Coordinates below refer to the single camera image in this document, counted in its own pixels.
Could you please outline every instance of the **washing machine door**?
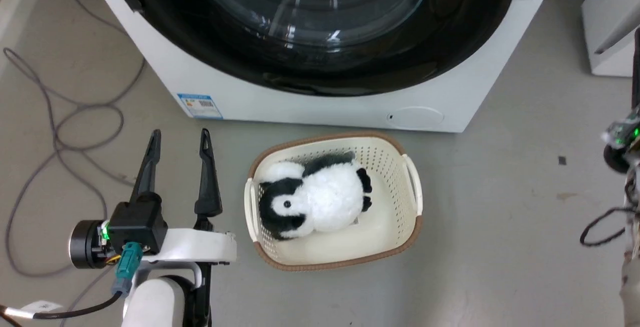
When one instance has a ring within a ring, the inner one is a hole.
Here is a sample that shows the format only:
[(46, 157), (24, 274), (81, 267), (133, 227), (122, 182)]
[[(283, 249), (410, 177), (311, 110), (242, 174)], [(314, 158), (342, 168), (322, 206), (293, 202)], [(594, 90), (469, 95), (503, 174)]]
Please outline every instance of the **washing machine door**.
[(391, 92), (479, 49), (512, 0), (125, 0), (226, 74), (321, 96)]

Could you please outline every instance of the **teal connector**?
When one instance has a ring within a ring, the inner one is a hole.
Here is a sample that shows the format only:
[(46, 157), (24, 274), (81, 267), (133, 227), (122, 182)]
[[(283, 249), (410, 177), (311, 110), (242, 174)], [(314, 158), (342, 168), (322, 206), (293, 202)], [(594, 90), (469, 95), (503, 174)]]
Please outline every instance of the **teal connector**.
[(129, 242), (124, 245), (122, 254), (116, 267), (116, 280), (111, 286), (111, 293), (122, 293), (126, 297), (131, 291), (132, 279), (142, 261), (142, 246), (140, 243)]

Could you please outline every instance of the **wires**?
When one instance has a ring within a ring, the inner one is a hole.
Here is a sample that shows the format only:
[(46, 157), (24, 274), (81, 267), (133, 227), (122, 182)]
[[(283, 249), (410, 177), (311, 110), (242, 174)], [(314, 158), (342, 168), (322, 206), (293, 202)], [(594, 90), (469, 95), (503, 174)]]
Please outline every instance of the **wires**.
[(2, 318), (5, 321), (8, 321), (7, 318), (11, 320), (11, 317), (30, 318), (32, 320), (62, 320), (66, 318), (84, 316), (86, 314), (91, 314), (96, 311), (103, 310), (111, 306), (112, 304), (114, 304), (114, 302), (116, 302), (121, 297), (121, 295), (122, 295), (122, 292), (116, 292), (114, 293), (114, 295), (112, 295), (111, 298), (109, 298), (108, 300), (105, 300), (105, 302), (102, 302), (101, 304), (97, 304), (89, 308), (78, 309), (76, 311), (66, 311), (66, 312), (60, 312), (60, 313), (44, 313), (44, 312), (32, 313), (32, 312), (24, 311), (23, 309), (8, 308), (0, 305), (0, 316), (2, 316)]
[(590, 229), (592, 229), (595, 225), (597, 225), (599, 222), (604, 220), (609, 215), (612, 215), (613, 213), (616, 213), (616, 212), (622, 212), (622, 213), (632, 214), (632, 215), (636, 215), (636, 216), (639, 214), (638, 211), (634, 207), (627, 207), (627, 208), (614, 207), (614, 208), (610, 208), (608, 211), (604, 212), (598, 218), (595, 218), (593, 220), (593, 222), (589, 223), (585, 227), (584, 231), (582, 232), (582, 235), (580, 235), (580, 244), (583, 245), (584, 247), (598, 247), (598, 246), (601, 246), (601, 245), (606, 245), (607, 243), (610, 243), (611, 241), (615, 240), (616, 238), (619, 238), (620, 236), (622, 236), (625, 233), (625, 229), (624, 228), (622, 228), (619, 231), (613, 233), (612, 235), (608, 236), (607, 238), (604, 238), (604, 239), (601, 239), (601, 240), (597, 240), (595, 242), (586, 242), (585, 241), (585, 239), (587, 238), (587, 235), (589, 234)]
[(624, 184), (624, 195), (630, 204), (634, 206), (638, 205), (638, 197), (636, 195), (636, 177), (629, 178), (629, 181)]
[(121, 259), (121, 256), (118, 254), (117, 256), (113, 256), (113, 257), (107, 259), (106, 264), (115, 265), (116, 263), (118, 263), (118, 261), (120, 259)]
[[(112, 29), (114, 29), (116, 31), (119, 31), (119, 33), (122, 33), (122, 35), (127, 36), (126, 31), (124, 29), (122, 29), (121, 27), (119, 27), (117, 24), (109, 22), (106, 19), (96, 15), (91, 10), (89, 10), (89, 8), (87, 8), (80, 0), (74, 0), (74, 1), (76, 2), (76, 4), (83, 11), (85, 11), (87, 14), (89, 14), (90, 17), (98, 20), (102, 24), (105, 24), (106, 26), (108, 26), (108, 27), (110, 27), (110, 28), (112, 28)], [(11, 211), (9, 213), (9, 218), (7, 219), (6, 227), (4, 229), (4, 252), (6, 254), (7, 260), (9, 261), (9, 265), (11, 266), (12, 270), (14, 272), (16, 272), (17, 274), (19, 274), (20, 276), (32, 277), (32, 278), (54, 277), (54, 276), (57, 276), (57, 275), (59, 275), (61, 273), (64, 273), (64, 272), (70, 270), (70, 268), (72, 266), (71, 265), (67, 265), (65, 267), (58, 268), (57, 270), (51, 270), (49, 272), (30, 272), (29, 270), (23, 269), (23, 267), (19, 266), (18, 263), (16, 262), (16, 258), (14, 257), (14, 255), (12, 253), (11, 243), (10, 243), (11, 242), (11, 231), (12, 231), (12, 227), (13, 227), (13, 224), (14, 224), (14, 219), (16, 217), (16, 213), (18, 212), (18, 209), (21, 206), (23, 198), (25, 197), (25, 194), (26, 194), (27, 190), (29, 189), (30, 185), (32, 184), (32, 182), (34, 181), (34, 179), (36, 179), (36, 177), (38, 177), (40, 172), (49, 163), (51, 163), (52, 161), (56, 160), (56, 161), (58, 161), (60, 163), (60, 165), (62, 165), (62, 167), (74, 179), (76, 179), (76, 181), (80, 182), (83, 186), (85, 186), (88, 190), (90, 190), (94, 195), (96, 195), (96, 197), (100, 201), (100, 204), (101, 204), (101, 207), (102, 207), (101, 208), (101, 210), (102, 210), (102, 218), (104, 220), (106, 220), (108, 218), (108, 209), (107, 209), (107, 205), (106, 205), (106, 202), (105, 202), (105, 197), (103, 197), (103, 195), (100, 192), (100, 190), (98, 190), (98, 188), (96, 188), (96, 186), (94, 186), (89, 181), (87, 181), (87, 179), (82, 177), (75, 169), (71, 168), (66, 163), (66, 161), (63, 158), (62, 154), (66, 153), (66, 152), (75, 152), (77, 154), (80, 154), (92, 166), (96, 167), (96, 169), (98, 169), (100, 172), (105, 174), (110, 179), (113, 179), (114, 181), (117, 181), (117, 182), (119, 182), (121, 184), (124, 184), (126, 186), (130, 186), (130, 187), (133, 186), (133, 183), (130, 183), (128, 181), (125, 181), (125, 180), (121, 179), (120, 177), (118, 177), (118, 176), (112, 174), (111, 172), (109, 172), (108, 170), (106, 170), (103, 166), (99, 165), (93, 158), (91, 158), (87, 154), (87, 152), (89, 152), (91, 150), (94, 150), (94, 149), (98, 149), (98, 148), (103, 147), (105, 145), (108, 145), (115, 138), (117, 138), (118, 135), (121, 133), (122, 128), (124, 126), (124, 115), (123, 115), (121, 109), (119, 109), (117, 106), (115, 106), (115, 104), (117, 102), (119, 102), (121, 99), (123, 99), (123, 97), (125, 97), (130, 92), (130, 90), (134, 87), (134, 85), (140, 79), (140, 76), (142, 75), (142, 72), (144, 71), (144, 68), (146, 66), (146, 61), (144, 59), (142, 59), (142, 62), (140, 63), (140, 67), (138, 68), (137, 72), (135, 73), (135, 76), (133, 77), (133, 79), (131, 79), (130, 83), (126, 84), (126, 86), (121, 90), (121, 92), (118, 93), (112, 99), (107, 100), (105, 102), (100, 102), (100, 103), (83, 103), (83, 102), (71, 99), (70, 97), (67, 97), (67, 96), (63, 95), (62, 93), (57, 92), (56, 90), (54, 90), (50, 86), (46, 85), (41, 80), (40, 76), (34, 70), (34, 68), (32, 68), (29, 65), (29, 63), (24, 58), (22, 58), (22, 56), (20, 56), (16, 51), (13, 51), (13, 49), (10, 49), (8, 47), (4, 47), (2, 49), (2, 53), (9, 60), (9, 62), (12, 65), (14, 65), (14, 67), (16, 67), (27, 79), (30, 79), (30, 81), (32, 81), (36, 85), (36, 87), (38, 87), (39, 90), (41, 91), (42, 96), (44, 97), (44, 100), (45, 100), (45, 103), (46, 103), (46, 111), (47, 111), (47, 115), (48, 115), (48, 124), (49, 124), (49, 129), (50, 129), (50, 132), (51, 132), (51, 136), (52, 136), (52, 147), (53, 147), (53, 152), (47, 158), (44, 158), (43, 161), (38, 165), (38, 167), (32, 172), (32, 174), (28, 177), (27, 181), (22, 186), (20, 192), (18, 193), (18, 196), (15, 199), (15, 202), (13, 204), (13, 208), (11, 209)], [(73, 112), (67, 114), (62, 119), (60, 119), (59, 122), (55, 122), (55, 119), (54, 119), (54, 116), (53, 116), (53, 107), (52, 107), (52, 104), (51, 104), (51, 97), (52, 96), (57, 97), (58, 99), (62, 99), (62, 100), (66, 101), (66, 102), (68, 102), (70, 104), (73, 104), (75, 106), (75, 110)], [(59, 131), (62, 128), (62, 126), (64, 126), (64, 124), (66, 124), (67, 122), (69, 122), (69, 120), (73, 119), (74, 117), (77, 117), (78, 115), (80, 115), (82, 113), (85, 113), (87, 111), (92, 111), (92, 110), (95, 110), (95, 109), (110, 109), (110, 110), (114, 111), (115, 113), (117, 113), (117, 115), (119, 116), (119, 125), (118, 125), (118, 128), (116, 129), (115, 133), (113, 133), (108, 138), (105, 138), (105, 140), (99, 141), (99, 142), (94, 143), (92, 145), (72, 145), (72, 144), (66, 143), (65, 141), (61, 140), (61, 138), (59, 136)], [(98, 281), (100, 279), (102, 279), (102, 277), (104, 277), (110, 270), (111, 270), (111, 268), (108, 268), (108, 270), (105, 270), (105, 272), (103, 272), (102, 274), (100, 274), (100, 276), (98, 276), (96, 279), (94, 279), (89, 284), (89, 286), (87, 286), (87, 288), (85, 288), (84, 291), (82, 291), (82, 293), (73, 302), (73, 304), (71, 304), (70, 309), (73, 309), (76, 306), (76, 304), (78, 304), (80, 299), (82, 299), (82, 297), (84, 297), (84, 295), (86, 295), (86, 293), (89, 292), (89, 290), (96, 283), (98, 283)], [(81, 309), (81, 311), (88, 311), (89, 309), (90, 308)], [(57, 315), (57, 316), (62, 316), (60, 318), (66, 318), (66, 317), (64, 317), (63, 313), (52, 313), (52, 314)], [(9, 322), (9, 324), (12, 324), (15, 321), (7, 320), (7, 322)], [(60, 324), (60, 327), (64, 327), (64, 324), (65, 324), (65, 321), (62, 320), (62, 322)]]

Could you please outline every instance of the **energy label sticker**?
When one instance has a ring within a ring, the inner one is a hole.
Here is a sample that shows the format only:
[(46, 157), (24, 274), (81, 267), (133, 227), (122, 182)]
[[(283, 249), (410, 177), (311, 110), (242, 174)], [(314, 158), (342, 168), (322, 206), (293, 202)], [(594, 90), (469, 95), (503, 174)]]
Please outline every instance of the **energy label sticker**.
[(222, 120), (222, 113), (218, 110), (211, 96), (206, 94), (178, 93), (178, 98), (194, 118), (214, 118)]

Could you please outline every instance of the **gray cable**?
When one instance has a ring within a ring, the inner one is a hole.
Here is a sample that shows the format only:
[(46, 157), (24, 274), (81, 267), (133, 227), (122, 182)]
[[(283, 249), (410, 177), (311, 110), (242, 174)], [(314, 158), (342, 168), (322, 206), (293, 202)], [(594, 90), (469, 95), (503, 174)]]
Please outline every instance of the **gray cable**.
[[(89, 8), (87, 8), (80, 0), (74, 0), (78, 6), (80, 6), (80, 8), (82, 8), (82, 10), (84, 10), (87, 14), (90, 15), (90, 17), (98, 20), (99, 22), (105, 24), (106, 26), (109, 26), (110, 28), (113, 28), (116, 31), (119, 31), (119, 33), (122, 33), (123, 35), (127, 36), (127, 33), (124, 29), (122, 29), (121, 27), (119, 27), (118, 25), (107, 21), (106, 19), (96, 15), (95, 13), (93, 13), (91, 10), (89, 10)], [(120, 92), (118, 95), (116, 95), (114, 98), (102, 102), (102, 103), (83, 103), (80, 101), (76, 101), (75, 99), (71, 99), (70, 97), (67, 97), (65, 95), (63, 95), (60, 92), (57, 92), (56, 90), (54, 90), (53, 88), (51, 88), (50, 86), (46, 85), (45, 83), (43, 83), (41, 81), (40, 76), (38, 75), (38, 73), (34, 70), (34, 68), (32, 68), (29, 63), (27, 63), (25, 61), (24, 58), (22, 58), (22, 56), (20, 56), (18, 53), (16, 53), (15, 51), (13, 51), (13, 49), (10, 49), (8, 47), (4, 47), (2, 49), (2, 53), (6, 56), (6, 58), (9, 60), (9, 62), (14, 65), (14, 67), (16, 67), (27, 79), (30, 79), (30, 81), (32, 81), (38, 88), (39, 90), (42, 92), (42, 96), (45, 99), (45, 103), (46, 103), (46, 112), (48, 114), (48, 124), (49, 124), (49, 129), (51, 132), (51, 136), (52, 136), (52, 146), (53, 146), (53, 152), (50, 154), (50, 156), (48, 156), (47, 158), (45, 158), (42, 163), (40, 163), (40, 165), (33, 171), (33, 173), (28, 177), (27, 181), (23, 184), (20, 192), (18, 193), (18, 197), (16, 197), (16, 200), (13, 204), (13, 208), (11, 209), (11, 212), (9, 214), (9, 218), (7, 220), (6, 223), (6, 227), (4, 230), (4, 251), (7, 257), (7, 260), (9, 261), (9, 265), (11, 266), (12, 270), (14, 270), (14, 272), (18, 273), (21, 276), (24, 277), (33, 277), (33, 278), (43, 278), (43, 277), (53, 277), (53, 276), (57, 276), (63, 272), (66, 272), (67, 270), (70, 270), (70, 268), (72, 267), (71, 265), (67, 265), (65, 267), (59, 268), (57, 270), (52, 270), (50, 272), (29, 272), (27, 270), (24, 270), (22, 267), (18, 266), (18, 263), (16, 263), (16, 259), (13, 256), (12, 252), (11, 252), (11, 244), (10, 244), (10, 237), (11, 237), (11, 229), (13, 227), (14, 224), (14, 218), (16, 217), (16, 213), (18, 212), (18, 209), (23, 201), (23, 198), (25, 197), (25, 194), (27, 192), (27, 190), (29, 190), (29, 186), (32, 184), (32, 182), (34, 181), (34, 179), (36, 179), (36, 177), (38, 177), (38, 175), (40, 174), (40, 172), (46, 167), (46, 165), (48, 165), (51, 161), (53, 161), (54, 159), (56, 159), (57, 161), (60, 162), (60, 164), (62, 165), (62, 167), (64, 167), (64, 170), (66, 170), (71, 176), (74, 177), (74, 179), (76, 179), (76, 181), (80, 182), (83, 186), (85, 186), (87, 189), (89, 189), (91, 192), (93, 192), (94, 195), (96, 195), (96, 197), (98, 197), (98, 199), (100, 200), (100, 204), (101, 204), (101, 209), (102, 209), (102, 218), (103, 219), (107, 219), (108, 218), (108, 210), (107, 210), (107, 205), (105, 202), (105, 197), (103, 196), (103, 194), (100, 192), (100, 190), (98, 190), (98, 188), (96, 188), (96, 186), (94, 186), (91, 182), (87, 181), (86, 178), (82, 177), (80, 174), (78, 174), (78, 172), (76, 170), (74, 170), (73, 168), (71, 168), (66, 161), (62, 158), (62, 153), (63, 152), (75, 152), (78, 154), (81, 154), (83, 156), (83, 158), (85, 158), (87, 161), (89, 161), (89, 163), (91, 165), (93, 165), (94, 167), (96, 167), (96, 169), (98, 169), (100, 172), (102, 172), (103, 174), (105, 174), (105, 176), (109, 177), (110, 179), (113, 179), (114, 181), (117, 181), (121, 184), (124, 184), (126, 186), (130, 186), (133, 187), (133, 183), (130, 183), (128, 181), (125, 181), (123, 179), (121, 179), (120, 177), (116, 176), (115, 174), (113, 174), (112, 172), (109, 172), (108, 170), (106, 170), (103, 166), (101, 166), (99, 163), (97, 163), (93, 158), (91, 158), (87, 152), (89, 152), (90, 150), (94, 150), (94, 149), (98, 149), (99, 147), (103, 147), (105, 145), (108, 145), (110, 142), (112, 142), (116, 137), (118, 137), (118, 135), (121, 133), (122, 131), (122, 127), (124, 126), (124, 115), (121, 111), (121, 109), (119, 109), (117, 106), (115, 106), (115, 104), (120, 101), (123, 97), (125, 97), (133, 88), (133, 86), (137, 83), (137, 81), (140, 79), (140, 76), (142, 75), (142, 72), (145, 69), (146, 66), (146, 60), (142, 59), (142, 63), (140, 64), (140, 68), (137, 70), (137, 72), (135, 73), (135, 76), (133, 79), (131, 79), (131, 82), (128, 83), (125, 88), (122, 90), (122, 92)], [(67, 114), (65, 117), (63, 117), (59, 122), (56, 123), (54, 115), (53, 115), (53, 106), (51, 104), (51, 95), (58, 97), (59, 99), (62, 99), (70, 104), (73, 104), (76, 108), (73, 112)], [(95, 109), (109, 109), (114, 111), (115, 113), (117, 113), (118, 117), (119, 117), (119, 125), (118, 128), (116, 129), (116, 131), (110, 135), (109, 137), (105, 138), (104, 140), (101, 140), (97, 143), (91, 144), (91, 145), (72, 145), (69, 143), (66, 143), (65, 141), (61, 140), (60, 138), (60, 129), (62, 128), (62, 126), (64, 126), (64, 124), (66, 124), (66, 122), (68, 122), (69, 120), (73, 119), (74, 117), (77, 117), (78, 115), (85, 113), (87, 111), (91, 111), (91, 110), (95, 110)], [(80, 302), (80, 300), (87, 294), (87, 292), (89, 292), (89, 290), (91, 288), (93, 288), (93, 286), (95, 286), (98, 281), (100, 279), (102, 279), (102, 277), (106, 276), (110, 270), (112, 270), (111, 268), (108, 268), (107, 270), (105, 270), (104, 272), (102, 272), (98, 277), (96, 277), (96, 279), (94, 279), (91, 283), (89, 283), (89, 285), (82, 291), (82, 293), (80, 293), (80, 295), (78, 295), (78, 297), (74, 300), (74, 302), (71, 304), (71, 306), (69, 307), (69, 309), (67, 309), (67, 311), (72, 311), (74, 309), (74, 307), (78, 304), (78, 302)], [(60, 327), (64, 327), (66, 320), (62, 320), (60, 323)]]

